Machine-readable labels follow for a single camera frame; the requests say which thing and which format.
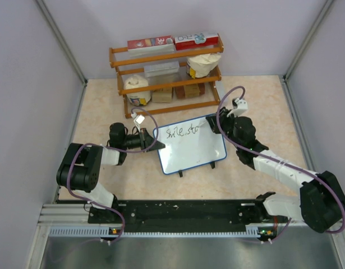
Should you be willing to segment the blue framed whiteboard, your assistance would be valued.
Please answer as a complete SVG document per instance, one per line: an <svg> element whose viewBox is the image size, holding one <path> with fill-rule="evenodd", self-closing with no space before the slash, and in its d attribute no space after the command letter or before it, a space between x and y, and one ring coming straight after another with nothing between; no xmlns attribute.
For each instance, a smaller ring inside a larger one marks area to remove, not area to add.
<svg viewBox="0 0 345 269"><path fill-rule="evenodd" d="M206 120L201 117L183 120L154 128L153 136L165 144L158 150L162 172L165 175L177 173L211 161L221 161L227 157L227 149L221 134L211 131L208 123L197 125Z"/></svg>

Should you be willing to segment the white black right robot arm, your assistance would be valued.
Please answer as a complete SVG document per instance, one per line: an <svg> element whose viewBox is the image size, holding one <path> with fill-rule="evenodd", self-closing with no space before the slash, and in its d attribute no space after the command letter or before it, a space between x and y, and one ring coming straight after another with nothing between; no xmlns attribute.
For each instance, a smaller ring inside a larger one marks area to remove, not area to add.
<svg viewBox="0 0 345 269"><path fill-rule="evenodd" d="M305 170L282 159L256 139L256 128L248 117L236 116L223 107L218 113L206 116L210 129L221 134L236 148L241 163L265 173L295 191L295 196L269 192L260 195L254 208L262 222L273 216L285 216L303 221L318 233L329 232L337 222L345 227L345 195L337 177L324 171Z"/></svg>

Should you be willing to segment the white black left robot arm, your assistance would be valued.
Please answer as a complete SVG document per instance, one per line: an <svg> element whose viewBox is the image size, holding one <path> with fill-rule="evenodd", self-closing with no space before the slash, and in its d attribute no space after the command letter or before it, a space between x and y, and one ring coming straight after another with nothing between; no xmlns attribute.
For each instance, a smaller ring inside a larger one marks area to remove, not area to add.
<svg viewBox="0 0 345 269"><path fill-rule="evenodd" d="M107 145L90 145L79 150L82 144L71 143L58 168L56 181L62 187L70 186L75 195L83 196L98 203L100 215L107 222L119 218L120 209L114 205L115 196L99 182L102 165L120 166L127 157L126 150L141 149L149 151L161 150L165 144L155 141L146 128L135 129L132 134L123 123L113 123L109 128Z"/></svg>

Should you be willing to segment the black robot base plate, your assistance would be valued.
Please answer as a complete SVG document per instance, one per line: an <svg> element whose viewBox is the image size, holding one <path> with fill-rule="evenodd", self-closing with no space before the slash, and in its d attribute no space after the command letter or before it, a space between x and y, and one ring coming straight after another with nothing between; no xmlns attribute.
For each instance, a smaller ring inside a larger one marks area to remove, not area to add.
<svg viewBox="0 0 345 269"><path fill-rule="evenodd" d="M248 224L285 223L256 200L120 200L116 212L90 208L90 224L125 224L125 232L234 232Z"/></svg>

